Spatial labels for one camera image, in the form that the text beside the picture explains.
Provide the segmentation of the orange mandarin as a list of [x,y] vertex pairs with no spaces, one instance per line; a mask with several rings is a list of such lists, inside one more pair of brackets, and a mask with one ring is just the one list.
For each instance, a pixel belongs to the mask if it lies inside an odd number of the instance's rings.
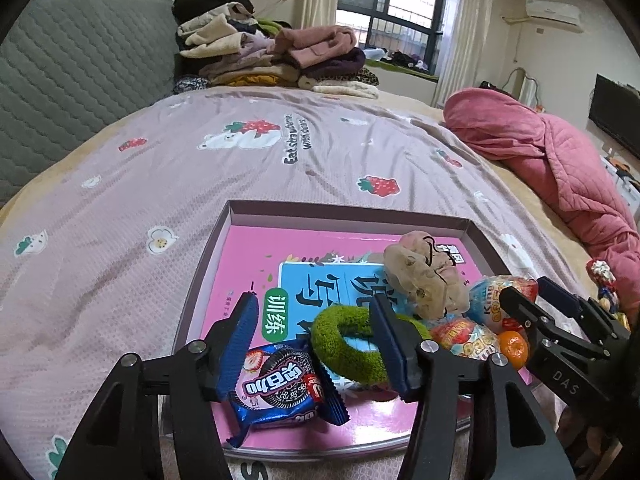
[[511,365],[520,370],[529,357],[529,345],[525,337],[516,330],[506,330],[498,335],[500,352],[508,359]]

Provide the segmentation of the white air conditioner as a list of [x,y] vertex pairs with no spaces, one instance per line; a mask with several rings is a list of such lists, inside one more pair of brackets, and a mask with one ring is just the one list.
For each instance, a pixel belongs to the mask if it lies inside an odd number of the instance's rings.
[[581,34],[582,12],[578,6],[559,1],[526,0],[525,14],[529,21]]

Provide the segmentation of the dark framed window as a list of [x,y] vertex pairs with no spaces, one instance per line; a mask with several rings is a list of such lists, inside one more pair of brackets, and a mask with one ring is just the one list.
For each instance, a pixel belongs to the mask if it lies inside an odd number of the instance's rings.
[[436,72],[447,0],[338,0],[336,22],[360,48],[382,49],[387,63]]

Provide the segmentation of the green fuzzy scrunchie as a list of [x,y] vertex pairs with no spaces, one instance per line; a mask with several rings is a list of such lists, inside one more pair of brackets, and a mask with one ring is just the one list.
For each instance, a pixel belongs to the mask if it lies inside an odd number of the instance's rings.
[[[393,389],[388,383],[380,350],[373,340],[369,307],[370,304],[367,307],[334,304],[322,310],[311,325],[311,347],[320,362],[334,374],[365,387]],[[440,345],[423,324],[411,316],[397,314],[416,326],[424,338],[423,353],[440,350]]]

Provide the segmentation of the blue Oreo cookie packet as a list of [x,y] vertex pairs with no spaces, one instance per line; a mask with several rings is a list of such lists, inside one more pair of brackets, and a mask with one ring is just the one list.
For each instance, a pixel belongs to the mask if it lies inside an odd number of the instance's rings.
[[239,448],[253,428],[295,426],[320,418],[343,426],[349,414],[308,337],[247,351],[228,400],[238,431],[227,442]]

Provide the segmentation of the pile of folded clothes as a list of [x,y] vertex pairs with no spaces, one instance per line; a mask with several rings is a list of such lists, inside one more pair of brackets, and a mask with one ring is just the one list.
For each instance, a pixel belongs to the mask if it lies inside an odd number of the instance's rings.
[[250,0],[174,0],[175,94],[213,87],[297,87],[378,98],[355,32],[258,20]]

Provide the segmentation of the grey box with pink book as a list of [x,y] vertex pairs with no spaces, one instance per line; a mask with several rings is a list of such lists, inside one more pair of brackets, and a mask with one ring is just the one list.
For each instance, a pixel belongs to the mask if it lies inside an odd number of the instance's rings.
[[[388,286],[382,253],[411,231],[434,236],[454,257],[465,284],[514,270],[471,220],[438,214],[232,200],[224,205],[205,245],[186,296],[175,346],[206,335],[233,310],[243,292],[254,292],[262,312],[280,321],[259,320],[255,347],[304,336],[317,314],[330,304],[365,306],[386,294],[395,310],[408,314],[404,296]],[[358,457],[407,445],[416,408],[389,392],[332,378],[349,421],[332,426],[321,419],[295,427],[253,429],[240,448],[227,446],[239,460],[302,462]]]

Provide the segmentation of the blue surprise egg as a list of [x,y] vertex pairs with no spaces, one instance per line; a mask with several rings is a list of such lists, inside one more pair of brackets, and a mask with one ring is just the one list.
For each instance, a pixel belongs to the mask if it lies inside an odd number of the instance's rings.
[[500,306],[500,292],[508,287],[514,287],[528,300],[536,301],[538,284],[532,278],[513,275],[485,276],[470,288],[470,307],[464,315],[475,323],[485,325],[497,335],[507,330],[521,332],[523,327]]

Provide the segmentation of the pink strawberry bed cover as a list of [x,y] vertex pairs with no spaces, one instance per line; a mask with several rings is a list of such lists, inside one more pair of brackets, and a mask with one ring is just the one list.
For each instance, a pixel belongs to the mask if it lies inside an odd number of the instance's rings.
[[37,479],[126,350],[159,356],[228,200],[363,206],[472,220],[510,270],[589,283],[439,110],[304,90],[164,99],[105,128],[11,206],[1,228],[1,429]]

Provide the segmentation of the red surprise egg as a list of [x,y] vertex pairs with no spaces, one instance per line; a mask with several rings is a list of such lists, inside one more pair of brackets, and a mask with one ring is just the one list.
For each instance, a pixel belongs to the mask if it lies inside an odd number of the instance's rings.
[[447,315],[432,323],[428,330],[434,341],[454,356],[486,361],[500,351],[494,332],[461,315]]

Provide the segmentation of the black television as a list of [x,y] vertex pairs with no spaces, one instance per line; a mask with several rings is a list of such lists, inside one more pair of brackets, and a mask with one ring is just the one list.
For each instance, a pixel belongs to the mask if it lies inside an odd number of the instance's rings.
[[597,74],[589,119],[634,157],[639,157],[640,100],[636,90]]

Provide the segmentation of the grey quilted headboard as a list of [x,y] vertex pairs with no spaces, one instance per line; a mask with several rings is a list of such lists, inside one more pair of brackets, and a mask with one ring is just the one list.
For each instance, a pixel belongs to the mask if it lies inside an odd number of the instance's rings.
[[30,0],[1,44],[1,200],[170,95],[172,0]]

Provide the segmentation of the right white curtain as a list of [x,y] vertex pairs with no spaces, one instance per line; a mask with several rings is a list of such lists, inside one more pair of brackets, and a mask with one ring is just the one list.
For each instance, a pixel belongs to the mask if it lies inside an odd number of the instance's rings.
[[443,107],[447,99],[474,84],[486,44],[494,0],[458,0],[448,49],[440,67],[433,104]]

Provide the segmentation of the pink quilted blanket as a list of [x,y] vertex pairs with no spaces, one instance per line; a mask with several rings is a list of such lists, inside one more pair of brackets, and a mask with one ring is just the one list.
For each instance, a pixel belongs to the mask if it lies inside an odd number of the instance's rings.
[[564,119],[539,114],[504,93],[467,88],[444,107],[446,127],[473,151],[501,162],[616,277],[628,320],[639,321],[639,232],[626,200],[588,136]]

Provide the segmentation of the small doll toy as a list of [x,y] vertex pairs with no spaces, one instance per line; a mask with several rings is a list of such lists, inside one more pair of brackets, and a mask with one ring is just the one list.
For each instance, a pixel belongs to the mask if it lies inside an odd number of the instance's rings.
[[630,324],[626,314],[620,308],[620,300],[617,296],[616,277],[610,266],[604,260],[591,259],[586,264],[586,272],[590,280],[598,289],[598,303],[626,330],[630,330]]

